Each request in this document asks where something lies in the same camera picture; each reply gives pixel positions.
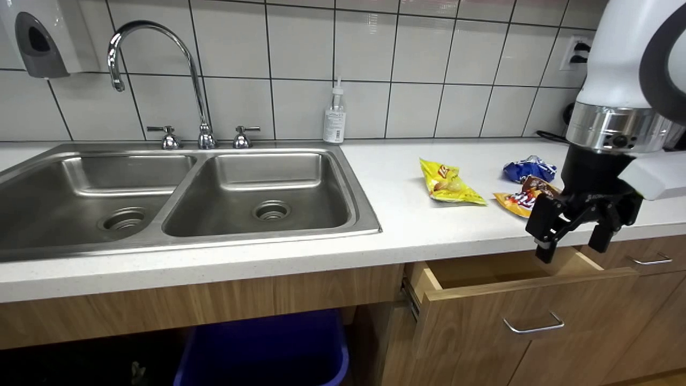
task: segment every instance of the double sink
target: double sink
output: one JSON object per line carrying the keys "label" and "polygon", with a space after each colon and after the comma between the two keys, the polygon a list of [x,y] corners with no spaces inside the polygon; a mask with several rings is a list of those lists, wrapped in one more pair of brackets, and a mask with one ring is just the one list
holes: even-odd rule
{"label": "double sink", "polygon": [[338,147],[61,147],[0,174],[0,263],[380,233]]}

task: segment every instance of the wall tile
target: wall tile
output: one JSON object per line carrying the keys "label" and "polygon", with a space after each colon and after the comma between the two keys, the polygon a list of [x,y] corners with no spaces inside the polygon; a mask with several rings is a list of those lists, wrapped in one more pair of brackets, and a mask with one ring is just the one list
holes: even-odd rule
{"label": "wall tile", "polygon": [[330,81],[274,81],[278,139],[321,139]]}
{"label": "wall tile", "polygon": [[442,86],[395,85],[386,138],[434,138]]}
{"label": "wall tile", "polygon": [[539,86],[555,32],[555,28],[510,27],[495,85]]}
{"label": "wall tile", "polygon": [[390,80],[395,15],[338,15],[338,77]]}
{"label": "wall tile", "polygon": [[22,72],[0,73],[0,142],[70,142],[45,80]]}
{"label": "wall tile", "polygon": [[332,12],[269,7],[274,77],[332,77]]}
{"label": "wall tile", "polygon": [[599,28],[607,0],[570,0],[563,27]]}
{"label": "wall tile", "polygon": [[93,72],[107,72],[106,59],[107,59],[107,45],[115,35],[112,19],[107,4],[104,0],[80,0],[86,27],[90,31],[93,49],[99,63],[99,68]]}
{"label": "wall tile", "polygon": [[269,0],[270,4],[300,4],[300,7],[320,7],[332,10],[334,0]]}
{"label": "wall tile", "polygon": [[51,80],[65,121],[75,142],[141,142],[130,88],[117,93],[110,75]]}
{"label": "wall tile", "polygon": [[525,138],[536,138],[536,132],[566,133],[565,109],[574,104],[580,91],[540,88],[533,107]]}
{"label": "wall tile", "polygon": [[234,139],[237,127],[258,127],[255,139],[274,139],[269,80],[207,80],[213,124],[219,139]]}
{"label": "wall tile", "polygon": [[401,14],[454,17],[458,0],[401,0]]}
{"label": "wall tile", "polygon": [[[198,139],[200,112],[192,77],[131,75],[131,85],[146,129],[169,124],[179,139]],[[146,133],[146,138],[162,139],[163,133]]]}
{"label": "wall tile", "polygon": [[346,138],[384,138],[388,85],[343,85]]}
{"label": "wall tile", "polygon": [[536,88],[495,88],[483,138],[521,138]]}
{"label": "wall tile", "polygon": [[504,23],[458,21],[449,81],[492,85],[506,31]]}
{"label": "wall tile", "polygon": [[399,10],[399,0],[340,0],[338,7],[395,14]]}
{"label": "wall tile", "polygon": [[559,27],[568,0],[517,0],[512,21]]}
{"label": "wall tile", "polygon": [[444,81],[452,19],[401,17],[393,80]]}
{"label": "wall tile", "polygon": [[512,4],[514,0],[462,0],[459,17],[506,21],[512,15]]}
{"label": "wall tile", "polygon": [[479,138],[492,86],[446,86],[435,138]]}
{"label": "wall tile", "polygon": [[264,12],[264,4],[193,2],[207,75],[269,77]]}
{"label": "wall tile", "polygon": [[0,68],[24,68],[24,63],[0,23]]}
{"label": "wall tile", "polygon": [[549,67],[546,68],[542,86],[582,88],[585,80],[585,64],[565,63],[577,42],[594,42],[588,31],[559,31]]}
{"label": "wall tile", "polygon": [[[192,12],[186,0],[110,0],[117,28],[134,19],[150,19],[179,35],[195,56]],[[175,73],[189,75],[189,60],[163,35],[138,31],[122,44],[127,68],[131,73]]]}

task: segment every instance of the paper towel dispenser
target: paper towel dispenser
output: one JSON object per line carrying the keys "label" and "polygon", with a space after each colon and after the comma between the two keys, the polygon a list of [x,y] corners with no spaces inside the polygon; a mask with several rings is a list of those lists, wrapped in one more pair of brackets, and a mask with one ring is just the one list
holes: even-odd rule
{"label": "paper towel dispenser", "polygon": [[99,68],[80,0],[0,2],[0,21],[32,77]]}

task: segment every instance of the wooden cabinet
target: wooden cabinet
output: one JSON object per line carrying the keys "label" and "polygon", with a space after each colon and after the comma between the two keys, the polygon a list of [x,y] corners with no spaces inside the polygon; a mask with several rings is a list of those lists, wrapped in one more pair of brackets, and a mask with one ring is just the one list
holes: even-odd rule
{"label": "wooden cabinet", "polygon": [[681,274],[607,273],[572,250],[551,266],[533,253],[417,265],[418,322],[399,307],[369,312],[386,360],[369,360],[368,384],[602,384],[623,340],[678,283]]}
{"label": "wooden cabinet", "polygon": [[0,305],[0,349],[398,301],[401,266]]}
{"label": "wooden cabinet", "polygon": [[686,236],[614,243],[607,253],[582,250],[602,268],[632,268],[641,274],[686,271]]}
{"label": "wooden cabinet", "polygon": [[607,382],[634,381],[686,370],[686,282],[673,293],[654,319],[626,342]]}

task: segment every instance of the drawer handle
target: drawer handle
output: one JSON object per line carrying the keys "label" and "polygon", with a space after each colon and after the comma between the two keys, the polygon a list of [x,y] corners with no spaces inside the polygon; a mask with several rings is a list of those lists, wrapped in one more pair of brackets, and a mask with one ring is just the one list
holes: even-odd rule
{"label": "drawer handle", "polygon": [[565,322],[559,319],[559,316],[551,312],[551,318],[555,319],[555,324],[540,326],[540,328],[517,328],[506,318],[503,318],[503,322],[508,326],[512,335],[540,335],[540,332],[563,330]]}
{"label": "drawer handle", "polygon": [[667,255],[659,253],[656,259],[634,259],[638,266],[667,266],[673,265],[673,259],[669,259]]}

